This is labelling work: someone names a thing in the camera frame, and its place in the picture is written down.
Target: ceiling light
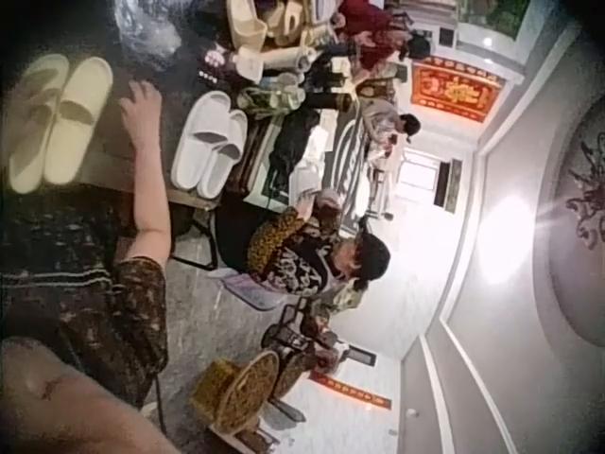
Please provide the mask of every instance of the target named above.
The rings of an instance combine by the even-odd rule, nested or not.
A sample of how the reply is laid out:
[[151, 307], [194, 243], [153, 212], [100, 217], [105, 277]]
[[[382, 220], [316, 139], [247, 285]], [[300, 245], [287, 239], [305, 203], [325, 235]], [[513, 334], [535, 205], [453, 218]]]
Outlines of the ceiling light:
[[533, 219], [521, 199], [507, 198], [488, 214], [477, 239], [479, 262], [488, 281], [503, 283], [521, 267], [532, 235]]

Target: chair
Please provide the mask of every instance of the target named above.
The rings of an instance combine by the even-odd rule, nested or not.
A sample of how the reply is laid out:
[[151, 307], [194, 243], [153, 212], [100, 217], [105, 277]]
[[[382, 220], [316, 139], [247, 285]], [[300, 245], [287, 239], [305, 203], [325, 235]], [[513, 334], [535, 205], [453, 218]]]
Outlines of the chair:
[[[194, 219], [195, 209], [191, 206], [178, 205], [176, 203], [170, 203], [170, 227], [172, 232], [172, 246], [170, 249], [170, 258], [177, 262], [189, 265], [190, 267], [197, 268], [199, 270], [212, 271], [218, 267], [218, 254], [216, 251], [215, 237], [210, 229], [210, 221], [212, 215], [208, 217], [208, 225], [204, 225], [201, 222]], [[176, 238], [178, 236], [188, 233], [192, 228], [198, 230], [202, 236], [208, 239], [208, 245], [210, 246], [210, 262], [209, 263], [198, 263], [193, 260], [179, 257], [174, 254], [176, 248]]]

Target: window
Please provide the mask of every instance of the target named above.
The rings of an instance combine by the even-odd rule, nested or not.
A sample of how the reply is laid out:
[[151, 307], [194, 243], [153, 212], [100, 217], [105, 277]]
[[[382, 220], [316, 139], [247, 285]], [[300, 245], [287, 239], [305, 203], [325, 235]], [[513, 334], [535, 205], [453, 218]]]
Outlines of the window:
[[397, 195], [410, 201], [433, 203], [440, 164], [435, 158], [407, 151], [399, 169]]
[[375, 353], [367, 352], [353, 345], [349, 345], [349, 347], [351, 348], [351, 350], [349, 350], [349, 359], [365, 364], [366, 366], [374, 367], [376, 364]]

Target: hand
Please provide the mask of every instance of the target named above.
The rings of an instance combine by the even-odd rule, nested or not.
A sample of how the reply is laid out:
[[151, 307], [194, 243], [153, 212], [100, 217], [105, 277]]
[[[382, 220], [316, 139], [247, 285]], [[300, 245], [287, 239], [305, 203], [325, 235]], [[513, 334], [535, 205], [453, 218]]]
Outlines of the hand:
[[337, 12], [332, 16], [332, 27], [333, 28], [343, 28], [347, 25], [347, 19], [344, 17], [344, 14]]
[[376, 44], [374, 43], [374, 41], [372, 41], [371, 31], [362, 31], [361, 33], [356, 34], [353, 39], [359, 45], [364, 45], [366, 47], [376, 47]]
[[313, 205], [315, 204], [315, 195], [302, 194], [299, 197], [299, 202], [296, 205], [296, 211], [299, 213], [299, 218], [307, 222], [313, 214]]
[[119, 100], [122, 121], [136, 151], [160, 149], [162, 95], [147, 81], [129, 82], [132, 99]]
[[330, 187], [322, 189], [317, 198], [318, 206], [330, 206], [338, 211], [342, 211], [343, 202], [344, 196]]

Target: red clothing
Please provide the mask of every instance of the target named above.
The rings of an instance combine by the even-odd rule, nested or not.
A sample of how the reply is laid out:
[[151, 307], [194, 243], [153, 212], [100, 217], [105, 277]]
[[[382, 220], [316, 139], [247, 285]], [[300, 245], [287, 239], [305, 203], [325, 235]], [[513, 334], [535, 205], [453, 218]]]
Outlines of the red clothing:
[[394, 49], [382, 32], [389, 29], [391, 16], [369, 0], [344, 0], [338, 11], [344, 15], [347, 23], [343, 28], [347, 36], [353, 37], [362, 31], [370, 31], [376, 47], [362, 47], [360, 63], [365, 70], [371, 71], [380, 61], [386, 60]]
[[372, 34], [372, 41], [376, 44], [375, 47], [361, 47], [359, 62], [363, 69], [371, 71], [376, 64], [386, 60], [395, 50], [398, 50], [383, 34], [383, 32]]
[[338, 11], [347, 20], [343, 31], [348, 36], [362, 31], [387, 30], [392, 19], [390, 14], [372, 5], [369, 0], [344, 0]]

